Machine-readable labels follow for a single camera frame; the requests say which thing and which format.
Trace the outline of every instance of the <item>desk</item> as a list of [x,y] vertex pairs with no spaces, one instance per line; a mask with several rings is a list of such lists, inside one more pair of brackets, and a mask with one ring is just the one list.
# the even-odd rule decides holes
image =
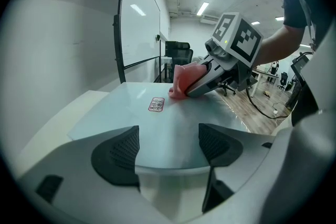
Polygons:
[[275,78],[274,85],[277,83],[277,80],[278,80],[278,78],[279,78],[279,77],[276,76],[276,75],[273,75],[273,74],[271,74],[271,73],[266,73],[266,72],[263,72],[263,71],[258,70],[258,69],[253,69],[252,72],[258,74],[258,77],[256,78],[256,80],[257,80],[258,82],[255,84],[255,86],[254,86],[254,88],[253,88],[251,97],[253,97],[254,94],[256,93],[256,90],[257,90],[257,88],[258,88],[258,86],[259,86],[260,80],[261,80],[261,78],[262,78],[263,76],[268,76],[268,77],[271,77],[271,78]]
[[[164,78],[167,79],[167,63],[172,63],[173,58],[167,56],[161,56],[161,64],[164,65]],[[155,60],[155,68],[159,67],[159,59],[156,58]]]
[[[138,125],[136,171],[208,170],[198,145],[198,124],[212,123],[247,131],[246,125],[215,91],[196,99],[169,98],[170,83],[124,82],[95,105],[69,132],[73,140]],[[153,97],[164,98],[162,112],[149,111]]]
[[[198,145],[198,124],[212,123],[241,131],[248,129],[215,91],[197,99],[177,101],[168,97],[171,86],[169,83],[124,82],[111,93],[97,96],[95,102],[99,100],[98,103],[91,104],[89,111],[80,111],[86,114],[76,120],[77,124],[73,122],[76,124],[73,128],[67,126],[68,136],[65,132],[58,134],[66,143],[111,129],[138,125],[140,150],[135,160],[135,172],[139,176],[141,195],[136,188],[107,184],[96,173],[91,173],[92,169],[81,170],[80,166],[74,165],[71,171],[76,183],[71,183],[72,179],[67,181],[71,195],[67,196],[65,191],[63,194],[67,198],[64,200],[59,194],[59,200],[53,201],[54,207],[81,221],[98,224],[106,223],[106,219],[120,222],[120,210],[124,210],[124,222],[134,222],[134,214],[127,214],[134,208],[143,212],[137,215],[137,220],[146,223],[170,223],[161,214],[174,222],[185,222],[202,215],[209,166]],[[165,99],[162,112],[148,110],[153,97]],[[56,124],[61,127],[62,121]],[[49,140],[48,132],[43,133],[44,139]],[[256,147],[249,141],[250,135],[257,136],[257,141],[253,141]],[[242,134],[241,138],[244,144],[241,157],[220,170],[224,182],[233,191],[244,185],[267,155],[268,149],[260,145],[273,141],[273,137],[267,135]],[[42,150],[44,155],[48,153],[40,148],[30,147],[31,150]],[[89,174],[76,178],[83,172]],[[152,221],[146,219],[149,214]]]

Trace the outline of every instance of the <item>ceiling light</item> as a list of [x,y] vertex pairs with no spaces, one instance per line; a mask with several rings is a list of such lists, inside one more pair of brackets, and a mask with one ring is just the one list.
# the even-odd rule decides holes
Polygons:
[[204,2],[201,8],[199,9],[197,15],[202,15],[203,11],[206,9],[206,7],[209,5],[209,3]]
[[146,14],[138,7],[136,4],[132,4],[131,8],[133,8],[137,13],[139,13],[141,16],[146,16]]

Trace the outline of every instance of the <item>cable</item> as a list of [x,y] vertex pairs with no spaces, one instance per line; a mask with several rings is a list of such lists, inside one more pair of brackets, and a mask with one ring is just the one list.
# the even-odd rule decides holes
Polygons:
[[[248,79],[247,81],[247,85],[249,86],[250,85],[250,80]],[[271,120],[276,120],[276,119],[285,119],[285,118],[287,118],[288,116],[278,116],[278,117],[275,117],[275,118],[272,118],[272,117],[270,117],[270,116],[268,116],[268,115],[266,115],[263,111],[261,111],[260,109],[259,109],[259,107],[257,107],[254,103],[253,103],[253,101],[252,101],[252,99],[251,99],[251,96],[250,96],[250,92],[248,91],[248,87],[246,88],[246,93],[247,93],[247,97],[248,97],[248,99],[250,100],[250,102],[251,102],[251,104],[262,114],[262,115],[264,115],[265,117],[267,117],[267,118],[269,118],[269,119],[271,119]]]
[[274,105],[276,105],[276,104],[283,104],[283,105],[284,105],[284,107],[286,107],[286,105],[285,105],[284,103],[277,102],[277,103],[273,103],[273,105],[272,105],[272,108],[276,109],[276,108],[274,107]]
[[295,58],[295,61],[299,60],[301,57],[303,57],[304,55],[308,55],[308,54],[312,55],[313,53],[310,52],[310,51],[304,52],[304,53],[300,54],[300,56],[298,56],[297,58]]
[[226,78],[225,80],[223,80],[222,82],[220,82],[220,84],[218,85],[218,87],[221,88],[220,85],[225,84],[225,82],[226,82],[228,79],[231,79],[231,78],[232,78],[232,76],[231,76],[231,77],[228,77],[228,78]]

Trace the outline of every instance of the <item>office chair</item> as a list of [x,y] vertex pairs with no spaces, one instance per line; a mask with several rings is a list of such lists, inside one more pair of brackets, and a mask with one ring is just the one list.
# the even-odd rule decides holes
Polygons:
[[233,95],[236,94],[236,91],[233,90],[233,89],[231,89],[231,88],[229,88],[229,87],[227,86],[226,82],[223,83],[223,84],[221,84],[221,85],[219,85],[219,88],[222,88],[222,89],[224,90],[224,96],[227,96],[227,90],[233,92]]
[[175,65],[183,66],[191,63],[194,51],[191,49],[174,49],[172,54],[172,68],[170,70],[170,81],[173,82],[174,79],[174,69]]
[[287,83],[287,79],[288,79],[288,75],[286,72],[281,73],[281,80],[280,80],[280,84],[278,85],[278,88],[281,89],[285,89],[285,85]]
[[187,42],[166,41],[165,56],[173,57],[175,50],[189,50],[190,44]]

